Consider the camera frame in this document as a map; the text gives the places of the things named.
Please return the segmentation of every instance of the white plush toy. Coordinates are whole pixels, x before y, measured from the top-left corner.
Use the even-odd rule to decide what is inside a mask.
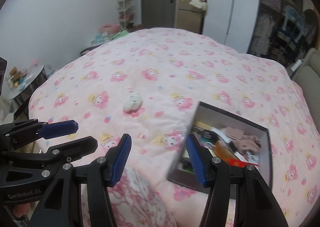
[[[138,93],[131,93],[129,100],[123,105],[123,110],[126,113],[136,111],[142,106],[142,98]]]

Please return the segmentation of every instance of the red packet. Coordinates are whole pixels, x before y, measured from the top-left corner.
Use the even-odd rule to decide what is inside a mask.
[[[229,160],[229,165],[230,166],[245,167],[247,164],[252,164],[252,163],[242,162],[240,160],[233,159],[233,158],[230,158],[230,160]]]

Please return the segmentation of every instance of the white wall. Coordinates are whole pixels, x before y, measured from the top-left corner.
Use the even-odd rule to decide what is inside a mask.
[[[141,23],[141,1],[136,24]],[[118,23],[116,0],[7,0],[0,10],[0,57],[30,67],[32,59],[60,69],[79,57],[101,25]],[[9,89],[4,82],[2,96]]]

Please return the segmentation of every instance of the white handbag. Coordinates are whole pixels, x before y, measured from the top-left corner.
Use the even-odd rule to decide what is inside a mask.
[[[191,0],[191,2],[189,2],[190,5],[202,10],[202,11],[206,11],[207,10],[207,3],[204,1],[200,1],[200,0]]]

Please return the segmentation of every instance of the pink blanket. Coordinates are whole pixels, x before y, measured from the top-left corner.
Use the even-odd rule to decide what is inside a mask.
[[[142,107],[123,112],[130,93]],[[86,164],[132,136],[128,165],[153,185],[180,226],[200,223],[206,195],[166,181],[178,145],[197,102],[238,114],[269,129],[273,153],[273,194],[289,226],[304,220],[319,196],[320,136],[301,88],[279,63],[177,29],[140,30],[106,43],[66,65],[38,88],[30,100],[30,118],[49,123],[74,119],[76,134],[39,140],[48,146],[88,135],[98,150]],[[232,226],[235,202],[230,201]]]

